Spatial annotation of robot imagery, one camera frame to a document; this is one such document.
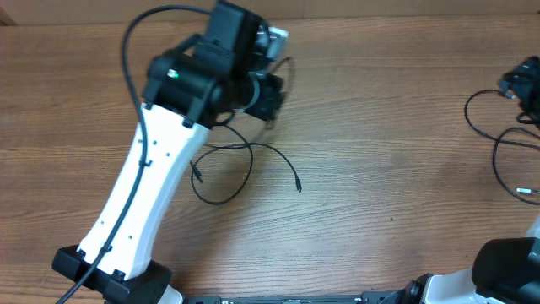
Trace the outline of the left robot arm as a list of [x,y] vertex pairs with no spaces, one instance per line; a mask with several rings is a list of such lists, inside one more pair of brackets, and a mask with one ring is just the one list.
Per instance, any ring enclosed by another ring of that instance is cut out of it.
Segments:
[[52,268],[108,303],[182,303],[171,272],[154,261],[155,237],[192,157],[241,111],[272,122],[283,104],[275,70],[289,40],[258,14],[227,1],[202,34],[155,57],[142,92],[130,89],[138,125],[105,207],[86,237],[60,248]]

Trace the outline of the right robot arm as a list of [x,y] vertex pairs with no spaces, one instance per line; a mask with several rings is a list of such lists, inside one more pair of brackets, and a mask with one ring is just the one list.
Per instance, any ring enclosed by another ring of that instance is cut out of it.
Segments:
[[[468,107],[474,98],[494,94],[517,99],[521,113],[518,127],[507,128],[494,137],[478,128],[470,119]],[[530,187],[510,188],[502,179],[497,159],[502,144],[538,150],[535,144],[506,140],[508,133],[520,132],[539,138],[526,125],[539,126],[539,57],[531,56],[504,73],[498,89],[480,90],[468,97],[464,105],[467,124],[479,135],[494,142],[492,168],[500,186],[525,204],[539,203],[524,198],[538,195]],[[538,303],[539,302],[539,220],[535,220],[524,237],[494,239],[486,242],[471,268],[452,274],[424,274],[401,290],[387,291],[375,297],[376,303]]]

